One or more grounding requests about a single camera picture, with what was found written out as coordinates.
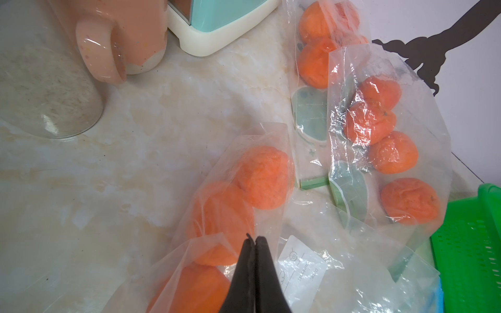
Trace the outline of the green plastic basket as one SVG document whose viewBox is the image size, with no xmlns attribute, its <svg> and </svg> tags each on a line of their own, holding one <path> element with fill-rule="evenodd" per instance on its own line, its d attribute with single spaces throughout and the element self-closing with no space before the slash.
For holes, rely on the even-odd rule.
<svg viewBox="0 0 501 313">
<path fill-rule="evenodd" d="M 450 202 L 431 245 L 445 312 L 500 311 L 500 187 Z"/>
</svg>

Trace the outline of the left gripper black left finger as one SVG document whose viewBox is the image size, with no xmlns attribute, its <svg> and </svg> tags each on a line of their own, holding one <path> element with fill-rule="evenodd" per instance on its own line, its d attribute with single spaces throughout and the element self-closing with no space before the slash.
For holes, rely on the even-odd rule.
<svg viewBox="0 0 501 313">
<path fill-rule="evenodd" d="M 219 313 L 254 312 L 256 293 L 255 269 L 256 246 L 253 238 L 247 234 L 247 238 L 243 242 L 228 294 Z"/>
</svg>

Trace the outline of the blue-zip clear bag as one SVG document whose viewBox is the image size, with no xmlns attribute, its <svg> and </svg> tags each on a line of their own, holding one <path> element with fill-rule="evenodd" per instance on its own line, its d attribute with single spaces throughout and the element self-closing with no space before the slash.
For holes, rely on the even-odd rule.
<svg viewBox="0 0 501 313">
<path fill-rule="evenodd" d="M 241 133 L 195 192 L 171 251 L 124 282 L 104 312 L 219 312 L 247 234 L 267 239 L 292 312 L 442 311 L 434 267 L 412 252 L 394 279 L 387 239 L 295 184 L 285 124 Z"/>
</svg>

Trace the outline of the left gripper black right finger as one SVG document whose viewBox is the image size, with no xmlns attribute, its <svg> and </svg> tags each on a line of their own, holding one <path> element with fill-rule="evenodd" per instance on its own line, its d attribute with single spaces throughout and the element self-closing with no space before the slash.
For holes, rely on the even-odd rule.
<svg viewBox="0 0 501 313">
<path fill-rule="evenodd" d="M 257 313 L 291 313 L 265 237 L 255 241 L 255 305 Z"/>
</svg>

